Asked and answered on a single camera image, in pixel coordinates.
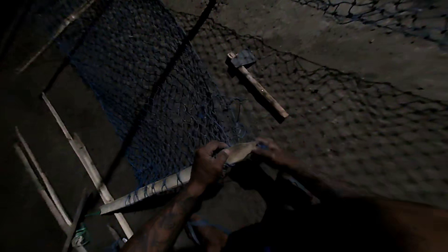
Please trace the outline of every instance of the wooden hammer handle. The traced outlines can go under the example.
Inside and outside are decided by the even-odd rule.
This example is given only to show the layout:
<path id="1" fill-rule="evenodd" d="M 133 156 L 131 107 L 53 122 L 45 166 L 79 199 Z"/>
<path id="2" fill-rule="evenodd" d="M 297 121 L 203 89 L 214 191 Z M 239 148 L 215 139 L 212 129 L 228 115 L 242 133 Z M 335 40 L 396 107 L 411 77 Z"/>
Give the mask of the wooden hammer handle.
<path id="1" fill-rule="evenodd" d="M 282 106 L 280 106 L 280 104 L 274 99 L 274 97 L 272 97 L 266 91 L 266 89 L 252 77 L 246 67 L 240 66 L 238 67 L 238 70 L 240 70 L 240 72 L 255 87 L 255 89 L 257 89 L 257 91 L 275 108 L 279 115 L 281 115 L 283 118 L 288 117 L 288 113 L 285 111 L 285 109 L 283 109 Z"/>

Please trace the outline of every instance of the fishing net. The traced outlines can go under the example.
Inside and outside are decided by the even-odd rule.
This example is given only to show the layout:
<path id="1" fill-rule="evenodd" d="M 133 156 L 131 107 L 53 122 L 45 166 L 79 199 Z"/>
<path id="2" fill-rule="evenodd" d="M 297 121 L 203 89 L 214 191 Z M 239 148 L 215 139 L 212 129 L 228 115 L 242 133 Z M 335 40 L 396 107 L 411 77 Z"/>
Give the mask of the fishing net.
<path id="1" fill-rule="evenodd" d="M 448 45 L 448 4 L 415 0 L 292 0 L 325 12 L 339 24 L 359 21 Z"/>
<path id="2" fill-rule="evenodd" d="M 57 1 L 40 13 L 55 30 L 82 3 Z M 232 145 L 246 134 L 239 99 L 218 92 L 184 37 L 157 0 L 98 0 L 57 41 L 117 134 L 131 134 L 126 155 L 140 187 L 190 166 L 211 140 Z"/>
<path id="3" fill-rule="evenodd" d="M 173 13 L 185 30 L 197 19 Z M 448 208 L 446 104 L 276 50 L 213 19 L 192 44 L 226 96 L 248 97 L 241 108 L 248 131 L 273 138 L 338 194 Z M 258 59 L 249 71 L 290 114 L 282 124 L 219 67 L 226 53 L 244 48 Z"/>
<path id="4" fill-rule="evenodd" d="M 52 4 L 39 9 L 49 30 L 81 5 Z M 355 10 L 349 8 L 348 22 L 372 17 Z M 141 185 L 191 165 L 193 150 L 209 140 L 233 144 L 264 135 L 301 158 L 340 195 L 448 209 L 446 104 L 276 50 L 213 19 L 172 65 L 183 31 L 197 20 L 169 12 L 157 0 L 98 1 L 58 41 L 117 134 L 124 139 L 138 125 L 127 156 Z M 258 58 L 250 72 L 290 114 L 282 124 L 227 72 L 227 53 L 246 48 Z"/>

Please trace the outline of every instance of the hammer head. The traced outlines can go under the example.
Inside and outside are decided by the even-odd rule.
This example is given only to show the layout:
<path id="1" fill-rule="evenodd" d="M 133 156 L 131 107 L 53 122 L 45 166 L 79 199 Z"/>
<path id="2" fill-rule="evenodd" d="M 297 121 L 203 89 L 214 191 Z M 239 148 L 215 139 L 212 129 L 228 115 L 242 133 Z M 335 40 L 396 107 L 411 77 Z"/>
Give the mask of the hammer head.
<path id="1" fill-rule="evenodd" d="M 240 66 L 248 68 L 257 61 L 255 56 L 249 49 L 243 50 L 239 52 L 237 55 L 233 54 L 233 52 L 230 52 L 228 54 L 228 57 L 232 65 L 236 68 Z"/>

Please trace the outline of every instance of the bamboo pole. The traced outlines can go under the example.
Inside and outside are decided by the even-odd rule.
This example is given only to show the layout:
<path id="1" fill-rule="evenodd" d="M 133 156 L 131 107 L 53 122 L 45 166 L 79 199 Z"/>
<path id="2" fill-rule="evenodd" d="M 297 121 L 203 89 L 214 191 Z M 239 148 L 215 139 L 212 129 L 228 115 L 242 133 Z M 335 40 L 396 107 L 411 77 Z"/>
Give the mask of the bamboo pole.
<path id="1" fill-rule="evenodd" d="M 20 160 L 22 161 L 23 165 L 25 166 L 26 171 L 30 174 L 31 180 L 36 185 L 37 190 L 39 191 L 39 194 L 42 196 L 43 200 L 45 201 L 45 204 L 50 209 L 50 212 L 53 214 L 53 216 L 56 219 L 57 223 L 59 224 L 60 228 L 64 231 L 64 233 L 66 235 L 68 235 L 69 227 L 70 227 L 70 225 L 72 223 L 70 221 L 70 218 L 68 219 L 68 221 L 70 222 L 70 224 L 69 224 L 67 222 L 67 220 L 64 219 L 62 213 L 59 212 L 58 208 L 55 206 L 55 203 L 48 196 L 48 194 L 45 191 L 44 187 L 42 186 L 42 184 L 40 183 L 40 181 L 37 178 L 36 174 L 34 173 L 33 169 L 31 168 L 31 165 L 28 162 L 28 159 L 26 158 L 25 154 L 23 153 L 22 149 L 20 149 L 18 144 L 14 144 L 14 149 L 16 150 L 17 155 L 19 156 Z M 75 249 L 78 252 L 87 252 L 87 250 L 83 246 L 77 246 L 77 247 L 75 247 Z"/>
<path id="2" fill-rule="evenodd" d="M 233 165 L 237 162 L 244 160 L 249 153 L 256 147 L 257 142 L 238 143 L 230 147 L 229 156 L 226 164 Z M 137 191 L 133 191 L 117 200 L 100 206 L 101 214 L 110 213 L 121 208 L 135 204 L 147 197 L 154 194 L 167 191 L 176 188 L 180 185 L 188 183 L 190 181 L 191 166 L 183 169 L 179 174 L 173 174 L 166 178 L 163 178 L 157 182 L 151 183 L 147 186 L 139 188 Z"/>
<path id="3" fill-rule="evenodd" d="M 101 179 L 101 176 L 96 169 L 92 159 L 90 158 L 89 153 L 86 150 L 86 147 L 79 139 L 78 135 L 75 134 L 75 139 L 72 138 L 69 131 L 65 127 L 64 123 L 62 122 L 61 118 L 59 117 L 58 113 L 48 100 L 47 96 L 42 93 L 42 98 L 47 104 L 48 108 L 50 109 L 51 113 L 53 114 L 54 118 L 56 119 L 56 122 L 58 123 L 59 127 L 61 128 L 62 132 L 64 133 L 65 137 L 69 141 L 69 144 L 71 145 L 73 151 L 75 151 L 76 155 L 78 156 L 79 160 L 81 161 L 82 165 L 86 169 L 87 173 L 89 174 L 93 184 L 95 185 L 95 188 L 99 191 L 99 194 L 101 196 L 101 199 L 103 202 L 109 203 L 114 200 L 112 195 L 110 194 L 109 190 L 107 189 L 106 185 L 104 185 L 103 180 Z M 128 222 L 126 221 L 125 217 L 121 213 L 116 213 L 115 217 L 120 224 L 121 228 L 126 234 L 126 237 L 128 239 L 131 238 L 131 236 L 134 234 L 132 229 L 130 228 Z"/>
<path id="4" fill-rule="evenodd" d="M 62 23 L 59 25 L 59 28 L 56 30 L 56 32 L 53 34 L 53 36 L 50 38 L 50 40 L 43 45 L 37 53 L 35 53 L 21 68 L 17 69 L 17 73 L 23 72 L 31 63 L 33 63 L 39 55 L 41 55 L 44 51 L 50 47 L 51 44 L 59 37 L 59 35 L 78 17 L 84 13 L 85 10 L 87 10 L 96 0 L 88 0 L 87 2 L 83 3 L 81 7 L 76 9 L 74 12 L 72 12 L 68 17 L 66 17 Z"/>
<path id="5" fill-rule="evenodd" d="M 16 126 L 16 134 L 17 134 L 17 137 L 19 138 L 20 142 L 22 143 L 23 147 L 25 148 L 26 153 L 30 157 L 31 162 L 33 163 L 34 167 L 36 168 L 38 174 L 40 175 L 45 187 L 47 188 L 48 193 L 50 194 L 51 199 L 53 200 L 54 204 L 56 205 L 56 208 L 61 213 L 65 223 L 67 223 L 67 225 L 69 225 L 69 226 L 72 225 L 72 221 L 70 220 L 67 213 L 65 212 L 64 207 L 62 206 L 61 202 L 59 201 L 59 199 L 56 195 L 56 192 L 54 191 L 53 187 L 50 184 L 50 181 L 46 177 L 45 173 L 43 173 L 42 169 L 40 168 L 39 163 L 36 160 L 36 157 L 32 153 L 30 147 L 28 146 L 28 143 L 25 141 L 23 136 L 20 134 L 19 128 L 17 128 L 17 126 Z"/>

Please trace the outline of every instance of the left hand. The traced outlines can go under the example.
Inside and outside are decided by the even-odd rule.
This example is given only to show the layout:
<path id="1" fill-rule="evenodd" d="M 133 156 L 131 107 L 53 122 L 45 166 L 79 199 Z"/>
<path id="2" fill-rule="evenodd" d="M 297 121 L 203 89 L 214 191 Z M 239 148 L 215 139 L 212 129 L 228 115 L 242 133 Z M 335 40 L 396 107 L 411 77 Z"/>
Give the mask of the left hand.
<path id="1" fill-rule="evenodd" d="M 205 190 L 208 185 L 218 180 L 229 154 L 229 150 L 224 149 L 216 157 L 212 157 L 213 152 L 218 148 L 228 148 L 228 145 L 211 141 L 206 146 L 196 150 L 191 169 L 190 185 Z"/>

